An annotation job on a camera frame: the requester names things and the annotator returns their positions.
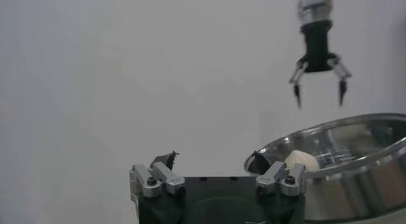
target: black base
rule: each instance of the black base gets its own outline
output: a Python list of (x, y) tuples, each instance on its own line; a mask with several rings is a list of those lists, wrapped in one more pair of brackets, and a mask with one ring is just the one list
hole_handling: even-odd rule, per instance
[(140, 196), (140, 224), (303, 224), (305, 198), (259, 196), (255, 177), (191, 177), (186, 195)]

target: screw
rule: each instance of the screw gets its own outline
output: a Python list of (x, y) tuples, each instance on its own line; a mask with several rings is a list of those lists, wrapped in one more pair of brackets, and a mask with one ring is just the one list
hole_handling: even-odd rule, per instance
[(158, 182), (157, 179), (154, 178), (154, 177), (149, 177), (149, 178), (147, 179), (147, 184), (148, 184), (148, 185), (156, 185), (157, 182)]
[(285, 182), (289, 185), (293, 185), (296, 183), (296, 179), (293, 176), (289, 175), (288, 177), (286, 177)]

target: metal bowl rim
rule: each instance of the metal bowl rim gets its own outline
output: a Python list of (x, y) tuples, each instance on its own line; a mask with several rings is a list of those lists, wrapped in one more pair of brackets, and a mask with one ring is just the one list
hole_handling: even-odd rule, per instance
[[(319, 132), (321, 129), (332, 129), (338, 126), (348, 126), (353, 124), (361, 124), (367, 121), (379, 121), (379, 120), (395, 120), (395, 121), (404, 121), (406, 123), (406, 115), (405, 114), (395, 114), (395, 113), (378, 113), (378, 114), (364, 114), (364, 115), (356, 115), (352, 117), (346, 117), (343, 119), (338, 119), (335, 121), (325, 122), (323, 124), (318, 124), (316, 126), (306, 128), (289, 135), (283, 136), (264, 147), (261, 147), (257, 152), (260, 154), (265, 153), (271, 148), (273, 145), (278, 145), (286, 141), (286, 138), (294, 138), (298, 136), (306, 136), (311, 135), (313, 133)], [(342, 163), (337, 166), (331, 166), (329, 168), (323, 168), (318, 171), (307, 171), (308, 178), (323, 178), (326, 176), (336, 175), (338, 173), (342, 173), (343, 171), (352, 171), (352, 173), (356, 173), (357, 171), (363, 172), (366, 169), (373, 168), (374, 166), (378, 166), (381, 164), (386, 164), (389, 161), (395, 160), (399, 158), (401, 155), (406, 154), (406, 150), (402, 150), (406, 148), (406, 136), (397, 142), (389, 145), (382, 150), (378, 150), (372, 154), (369, 154), (365, 157), (358, 158), (351, 162)], [(252, 156), (248, 157), (244, 163), (244, 168), (248, 173), (251, 173), (248, 168), (252, 162)]]

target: stainless steel bowl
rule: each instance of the stainless steel bowl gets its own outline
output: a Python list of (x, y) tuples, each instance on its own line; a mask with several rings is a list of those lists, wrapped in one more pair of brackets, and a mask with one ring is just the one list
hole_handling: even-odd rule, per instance
[[(406, 115), (328, 122), (282, 137), (256, 153), (272, 163), (284, 161), (293, 150), (313, 155), (320, 165), (307, 172), (307, 222), (364, 220), (406, 206)], [(250, 156), (246, 171), (258, 174), (258, 161)]]

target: white backdrop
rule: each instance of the white backdrop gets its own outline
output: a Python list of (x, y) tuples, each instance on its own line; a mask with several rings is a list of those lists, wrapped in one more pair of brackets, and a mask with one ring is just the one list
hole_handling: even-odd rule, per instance
[(406, 112), (406, 0), (336, 0), (352, 71), (287, 81), (296, 0), (0, 0), (0, 223), (136, 223), (128, 169), (173, 149), (181, 175), (244, 175), (279, 136)]

